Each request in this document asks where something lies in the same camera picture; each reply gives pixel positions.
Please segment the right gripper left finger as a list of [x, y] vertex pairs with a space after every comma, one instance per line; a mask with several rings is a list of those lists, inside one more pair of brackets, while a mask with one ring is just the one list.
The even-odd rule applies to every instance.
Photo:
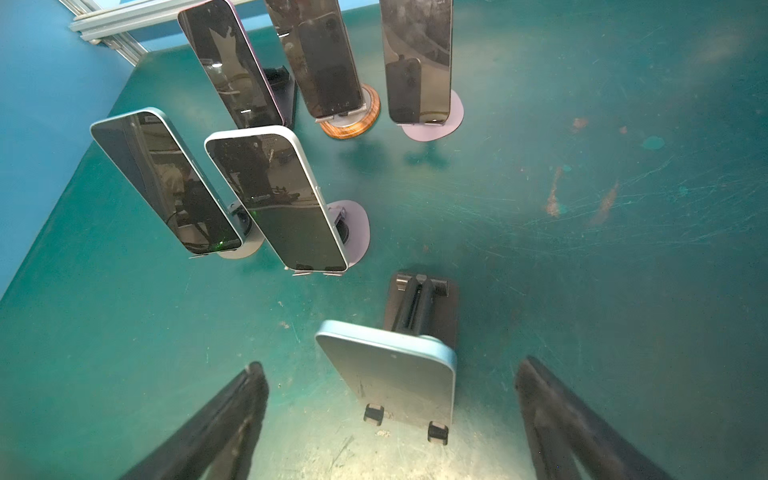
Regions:
[[124, 479], [246, 479], [261, 433], [269, 386], [248, 364]]

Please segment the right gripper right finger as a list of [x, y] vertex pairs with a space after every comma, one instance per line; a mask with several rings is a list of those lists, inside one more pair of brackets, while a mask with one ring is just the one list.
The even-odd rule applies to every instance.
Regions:
[[515, 389], [538, 479], [671, 477], [535, 357], [519, 365]]

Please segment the black folding phone stand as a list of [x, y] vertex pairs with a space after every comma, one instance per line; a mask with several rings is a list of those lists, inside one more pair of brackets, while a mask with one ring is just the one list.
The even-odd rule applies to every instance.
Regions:
[[[458, 292], [450, 281], [424, 274], [395, 276], [388, 305], [394, 315], [387, 319], [386, 331], [413, 336], [434, 337], [455, 351], [458, 328]], [[386, 417], [373, 408], [365, 407], [364, 419], [377, 426]], [[450, 429], [424, 428], [427, 441], [445, 446]]]

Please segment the white-edged phone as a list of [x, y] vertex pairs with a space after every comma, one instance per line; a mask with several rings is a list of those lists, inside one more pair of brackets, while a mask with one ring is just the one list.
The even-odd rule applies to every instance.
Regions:
[[283, 265], [341, 274], [342, 240], [297, 135], [280, 125], [219, 131], [204, 149]]

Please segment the grey round stand front left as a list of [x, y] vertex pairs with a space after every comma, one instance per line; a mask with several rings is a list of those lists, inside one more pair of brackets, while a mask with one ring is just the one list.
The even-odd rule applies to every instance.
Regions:
[[227, 260], [239, 260], [256, 253], [264, 242], [252, 216], [234, 202], [226, 212], [191, 224], [192, 239], [184, 246], [196, 255], [216, 254]]

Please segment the grey round stand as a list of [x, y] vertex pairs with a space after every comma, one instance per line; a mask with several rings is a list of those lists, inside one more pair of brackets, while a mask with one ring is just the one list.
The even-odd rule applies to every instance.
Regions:
[[352, 200], [331, 202], [323, 214], [314, 209], [300, 226], [299, 260], [290, 267], [295, 276], [341, 276], [360, 262], [370, 245], [368, 215]]
[[226, 212], [191, 224], [192, 239], [184, 246], [196, 255], [216, 254], [227, 260], [239, 260], [256, 253], [264, 242], [252, 216], [234, 202]]
[[431, 142], [446, 137], [456, 131], [462, 124], [465, 109], [456, 91], [451, 91], [451, 105], [447, 120], [443, 123], [401, 124], [404, 134], [417, 142]]

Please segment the grey round stand front middle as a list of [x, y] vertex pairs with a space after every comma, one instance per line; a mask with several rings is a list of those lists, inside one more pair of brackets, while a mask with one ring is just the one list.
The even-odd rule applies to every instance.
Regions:
[[323, 214], [314, 209], [300, 226], [299, 260], [290, 267], [295, 276], [341, 276], [360, 262], [370, 245], [368, 215], [352, 200], [331, 202]]

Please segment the light blue phone front left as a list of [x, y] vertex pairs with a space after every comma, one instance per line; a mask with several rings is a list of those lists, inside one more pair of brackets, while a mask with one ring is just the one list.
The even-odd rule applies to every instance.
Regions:
[[210, 188], [160, 109], [144, 107], [96, 121], [90, 134], [191, 254], [223, 253], [243, 246], [246, 226]]

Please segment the grey round stand back right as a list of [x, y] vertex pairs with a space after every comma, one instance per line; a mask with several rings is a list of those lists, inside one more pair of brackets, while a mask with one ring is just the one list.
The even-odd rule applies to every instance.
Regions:
[[451, 105], [447, 120], [443, 123], [401, 124], [404, 134], [417, 142], [431, 142], [446, 137], [456, 131], [462, 124], [465, 109], [456, 91], [451, 91]]

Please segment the round wooden phone stand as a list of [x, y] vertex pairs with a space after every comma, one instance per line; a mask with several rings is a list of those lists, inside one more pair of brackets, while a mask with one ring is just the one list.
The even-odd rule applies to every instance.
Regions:
[[337, 140], [358, 137], [373, 127], [381, 112], [381, 100], [377, 91], [367, 84], [362, 84], [364, 103], [360, 109], [345, 115], [334, 115], [316, 119], [323, 132]]

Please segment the pink-edged phone back left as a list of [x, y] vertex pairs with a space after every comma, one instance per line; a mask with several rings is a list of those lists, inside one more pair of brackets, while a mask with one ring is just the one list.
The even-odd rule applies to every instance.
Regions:
[[203, 1], [179, 11], [177, 21], [238, 128], [285, 123], [231, 2]]

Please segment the dark phone back right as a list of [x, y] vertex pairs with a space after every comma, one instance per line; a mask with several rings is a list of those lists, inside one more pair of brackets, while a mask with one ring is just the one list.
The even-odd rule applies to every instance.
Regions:
[[443, 123], [451, 105], [453, 2], [379, 2], [388, 113], [397, 124]]

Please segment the dark phone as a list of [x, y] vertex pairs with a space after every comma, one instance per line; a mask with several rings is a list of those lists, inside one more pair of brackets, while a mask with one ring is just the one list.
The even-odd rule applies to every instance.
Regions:
[[336, 0], [266, 0], [266, 8], [309, 114], [346, 115], [364, 104]]
[[397, 124], [443, 123], [451, 105], [453, 2], [379, 2], [388, 113]]

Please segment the dark phone back middle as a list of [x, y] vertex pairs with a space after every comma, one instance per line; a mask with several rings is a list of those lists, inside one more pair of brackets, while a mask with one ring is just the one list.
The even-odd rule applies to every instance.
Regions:
[[266, 8], [309, 114], [346, 115], [364, 104], [336, 0], [266, 0]]

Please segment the horizontal aluminium frame bar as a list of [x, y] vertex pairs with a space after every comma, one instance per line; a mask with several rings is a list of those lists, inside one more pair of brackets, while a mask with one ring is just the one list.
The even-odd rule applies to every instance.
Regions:
[[148, 50], [131, 31], [176, 21], [180, 11], [200, 4], [195, 0], [130, 1], [113, 8], [102, 8], [96, 1], [59, 0], [74, 19], [69, 29], [91, 45], [105, 45], [136, 66]]

